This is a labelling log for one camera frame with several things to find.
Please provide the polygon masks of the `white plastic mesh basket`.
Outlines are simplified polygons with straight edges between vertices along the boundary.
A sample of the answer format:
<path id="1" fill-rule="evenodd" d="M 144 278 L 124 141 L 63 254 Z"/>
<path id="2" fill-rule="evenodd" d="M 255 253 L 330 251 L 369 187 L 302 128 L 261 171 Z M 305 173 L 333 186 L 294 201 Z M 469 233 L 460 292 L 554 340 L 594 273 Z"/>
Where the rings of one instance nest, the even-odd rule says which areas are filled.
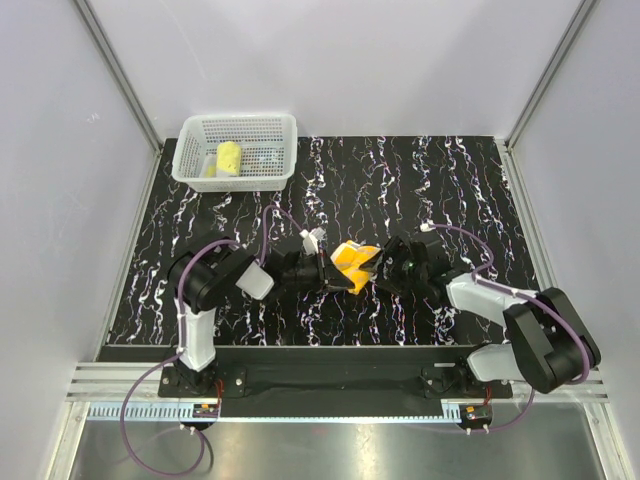
<path id="1" fill-rule="evenodd" d="M 200 193 L 281 191 L 295 170 L 297 139 L 290 114 L 192 116 L 177 140 L 172 177 Z"/>

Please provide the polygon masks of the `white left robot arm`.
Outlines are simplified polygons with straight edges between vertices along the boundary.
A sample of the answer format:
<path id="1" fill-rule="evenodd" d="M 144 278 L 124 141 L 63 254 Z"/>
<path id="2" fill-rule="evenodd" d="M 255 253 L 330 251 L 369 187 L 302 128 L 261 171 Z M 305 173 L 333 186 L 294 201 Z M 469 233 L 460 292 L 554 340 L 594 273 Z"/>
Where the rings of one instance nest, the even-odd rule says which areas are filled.
<path id="1" fill-rule="evenodd" d="M 242 292 L 255 301 L 271 301 L 289 288 L 340 292 L 355 286 L 319 247 L 285 254 L 274 250 L 261 260 L 229 238 L 187 247 L 170 264 L 167 282 L 177 307 L 180 381 L 196 396 L 215 386 L 210 366 L 216 359 L 216 313 L 229 295 Z"/>

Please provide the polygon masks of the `orange and grey towel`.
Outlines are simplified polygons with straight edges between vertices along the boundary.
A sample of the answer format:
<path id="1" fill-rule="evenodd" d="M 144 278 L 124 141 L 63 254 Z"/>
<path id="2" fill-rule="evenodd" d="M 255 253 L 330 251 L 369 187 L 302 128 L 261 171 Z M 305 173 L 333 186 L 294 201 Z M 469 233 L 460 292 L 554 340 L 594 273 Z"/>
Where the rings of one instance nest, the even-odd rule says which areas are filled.
<path id="1" fill-rule="evenodd" d="M 380 252 L 380 248 L 371 245 L 360 245 L 352 240 L 341 243 L 331 254 L 334 266 L 353 283 L 348 289 L 352 295 L 358 295 L 370 281 L 372 274 L 360 266 Z"/>

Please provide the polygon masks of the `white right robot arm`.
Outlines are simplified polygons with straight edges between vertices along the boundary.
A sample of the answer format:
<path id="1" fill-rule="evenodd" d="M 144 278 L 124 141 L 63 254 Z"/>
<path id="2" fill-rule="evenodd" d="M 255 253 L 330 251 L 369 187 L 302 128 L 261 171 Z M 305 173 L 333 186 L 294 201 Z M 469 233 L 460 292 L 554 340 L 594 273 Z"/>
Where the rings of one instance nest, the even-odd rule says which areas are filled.
<path id="1" fill-rule="evenodd" d="M 505 329 L 506 343 L 475 348 L 454 371 L 463 395 L 476 396 L 498 380 L 524 381 L 548 394 L 584 381 L 601 362 L 599 347 L 564 291 L 520 290 L 456 268 L 434 233 L 422 242 L 394 236 L 360 268 L 394 295 L 422 296 L 432 306 L 469 312 Z"/>

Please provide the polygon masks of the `yellow-green and grey towel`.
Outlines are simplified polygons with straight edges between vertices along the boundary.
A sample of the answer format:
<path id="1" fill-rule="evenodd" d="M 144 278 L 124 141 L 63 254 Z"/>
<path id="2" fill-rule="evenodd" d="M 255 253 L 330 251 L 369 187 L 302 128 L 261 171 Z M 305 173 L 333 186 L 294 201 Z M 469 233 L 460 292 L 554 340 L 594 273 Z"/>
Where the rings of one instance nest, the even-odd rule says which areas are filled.
<path id="1" fill-rule="evenodd" d="M 242 149 L 235 142 L 224 142 L 214 153 L 205 156 L 201 176 L 203 178 L 238 177 L 241 172 Z"/>

